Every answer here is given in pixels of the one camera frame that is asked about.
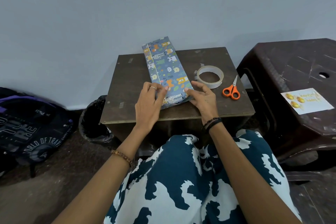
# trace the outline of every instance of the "garbage bin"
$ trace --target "garbage bin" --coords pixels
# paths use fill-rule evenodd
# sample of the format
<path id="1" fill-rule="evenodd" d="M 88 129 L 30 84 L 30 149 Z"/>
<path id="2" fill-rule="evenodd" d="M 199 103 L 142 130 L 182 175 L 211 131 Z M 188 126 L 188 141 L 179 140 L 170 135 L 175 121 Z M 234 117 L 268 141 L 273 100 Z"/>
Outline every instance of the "garbage bin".
<path id="1" fill-rule="evenodd" d="M 104 124 L 100 123 L 105 99 L 106 95 L 100 96 L 82 112 L 79 118 L 79 133 L 91 143 L 116 149 L 121 141 Z"/>

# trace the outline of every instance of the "tile floor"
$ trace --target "tile floor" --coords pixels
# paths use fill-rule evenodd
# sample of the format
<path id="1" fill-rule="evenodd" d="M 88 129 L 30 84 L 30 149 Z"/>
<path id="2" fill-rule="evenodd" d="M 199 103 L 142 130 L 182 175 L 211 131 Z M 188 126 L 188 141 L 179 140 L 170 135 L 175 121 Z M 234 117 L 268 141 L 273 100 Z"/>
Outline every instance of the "tile floor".
<path id="1" fill-rule="evenodd" d="M 17 167 L 0 179 L 2 224 L 49 224 L 69 204 L 107 160 L 110 151 L 91 144 L 78 132 L 46 162 L 36 177 Z M 336 223 L 336 168 L 320 181 L 291 184 L 291 195 L 306 224 Z"/>

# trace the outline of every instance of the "orange scissors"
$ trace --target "orange scissors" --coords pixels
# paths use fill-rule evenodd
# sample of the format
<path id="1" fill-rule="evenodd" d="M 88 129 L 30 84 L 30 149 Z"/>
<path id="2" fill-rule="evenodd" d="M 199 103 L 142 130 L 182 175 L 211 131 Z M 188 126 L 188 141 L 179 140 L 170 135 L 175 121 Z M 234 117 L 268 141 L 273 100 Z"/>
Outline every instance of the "orange scissors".
<path id="1" fill-rule="evenodd" d="M 230 87 L 225 88 L 222 92 L 224 96 L 231 97 L 233 100 L 238 100 L 240 98 L 240 93 L 238 92 L 236 87 L 237 78 L 238 76 L 236 76 L 235 80 L 233 81 L 233 84 L 231 84 Z"/>

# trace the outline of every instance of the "tape roll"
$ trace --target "tape roll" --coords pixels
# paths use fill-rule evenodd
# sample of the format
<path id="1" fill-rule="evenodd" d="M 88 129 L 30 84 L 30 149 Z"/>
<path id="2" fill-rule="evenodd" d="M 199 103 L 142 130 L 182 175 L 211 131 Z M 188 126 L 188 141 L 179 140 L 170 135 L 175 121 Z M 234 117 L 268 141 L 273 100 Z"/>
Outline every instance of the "tape roll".
<path id="1" fill-rule="evenodd" d="M 218 82 L 205 82 L 200 78 L 200 74 L 205 72 L 212 72 L 218 75 L 219 81 Z M 222 70 L 220 70 L 218 67 L 215 66 L 203 66 L 197 71 L 197 81 L 204 83 L 206 86 L 208 86 L 209 89 L 214 89 L 219 87 L 222 84 L 224 73 Z"/>

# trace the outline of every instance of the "animal print wrapping paper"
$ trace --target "animal print wrapping paper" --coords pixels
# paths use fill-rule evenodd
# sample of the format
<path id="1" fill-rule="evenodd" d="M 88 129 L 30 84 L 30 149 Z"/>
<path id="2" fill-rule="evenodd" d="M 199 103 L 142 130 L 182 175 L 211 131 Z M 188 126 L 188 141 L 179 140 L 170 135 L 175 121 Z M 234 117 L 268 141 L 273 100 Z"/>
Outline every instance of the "animal print wrapping paper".
<path id="1" fill-rule="evenodd" d="M 161 38 L 142 46 L 152 82 L 169 86 L 161 109 L 187 102 L 192 99 L 184 88 L 192 89 L 175 48 L 169 38 Z"/>

